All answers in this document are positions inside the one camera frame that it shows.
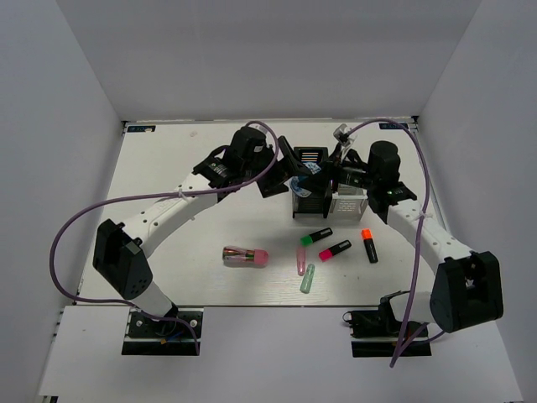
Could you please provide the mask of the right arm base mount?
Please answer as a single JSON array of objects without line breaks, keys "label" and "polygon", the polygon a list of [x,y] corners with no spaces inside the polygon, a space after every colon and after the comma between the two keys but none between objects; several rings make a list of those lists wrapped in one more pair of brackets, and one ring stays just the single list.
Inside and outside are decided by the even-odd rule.
[{"label": "right arm base mount", "polygon": [[[346,311],[341,317],[350,328],[352,356],[355,359],[391,358],[395,352],[400,324],[388,327],[378,309]],[[418,322],[409,322],[404,336],[406,339],[420,327]],[[427,329],[403,351],[401,357],[432,356]]]}]

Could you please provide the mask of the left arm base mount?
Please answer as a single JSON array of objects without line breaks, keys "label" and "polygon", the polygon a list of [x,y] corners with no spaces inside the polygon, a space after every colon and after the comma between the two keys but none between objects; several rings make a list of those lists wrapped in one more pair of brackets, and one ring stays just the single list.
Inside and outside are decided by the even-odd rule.
[{"label": "left arm base mount", "polygon": [[196,356],[194,338],[187,327],[177,322],[156,322],[139,312],[129,313],[122,355]]}]

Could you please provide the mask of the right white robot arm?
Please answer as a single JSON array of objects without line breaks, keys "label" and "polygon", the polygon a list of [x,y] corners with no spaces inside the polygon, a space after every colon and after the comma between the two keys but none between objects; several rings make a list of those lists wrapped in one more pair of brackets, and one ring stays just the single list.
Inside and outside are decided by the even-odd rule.
[{"label": "right white robot arm", "polygon": [[371,210],[414,246],[435,276],[430,292],[398,291],[383,297],[379,326],[396,335],[409,322],[425,322],[452,333],[502,317],[498,259],[459,242],[423,213],[416,195],[399,179],[397,146],[381,140],[371,145],[366,162],[355,151],[347,157],[346,162],[330,158],[321,163],[320,172],[301,180],[300,187],[313,193],[330,184],[366,190]]}]

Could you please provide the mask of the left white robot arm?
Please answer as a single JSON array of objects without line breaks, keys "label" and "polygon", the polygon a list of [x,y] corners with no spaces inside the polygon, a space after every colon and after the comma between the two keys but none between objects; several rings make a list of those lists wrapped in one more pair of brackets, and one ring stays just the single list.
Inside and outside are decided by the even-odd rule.
[{"label": "left white robot arm", "polygon": [[254,128],[238,130],[229,145],[220,146],[197,164],[177,186],[137,215],[120,223],[107,219],[97,229],[92,265],[126,301],[149,314],[148,323],[167,335],[177,325],[177,307],[155,284],[149,257],[172,233],[204,210],[215,206],[254,180],[262,196],[288,191],[286,181],[309,175],[285,137],[279,154]]}]

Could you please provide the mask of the orange cap black highlighter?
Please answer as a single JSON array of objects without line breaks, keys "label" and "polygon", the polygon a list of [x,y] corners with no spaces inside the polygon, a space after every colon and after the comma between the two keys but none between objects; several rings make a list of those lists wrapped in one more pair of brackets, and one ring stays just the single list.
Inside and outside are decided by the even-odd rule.
[{"label": "orange cap black highlighter", "polygon": [[361,235],[369,262],[371,264],[376,264],[378,262],[378,254],[371,231],[368,228],[364,228],[361,231]]}]

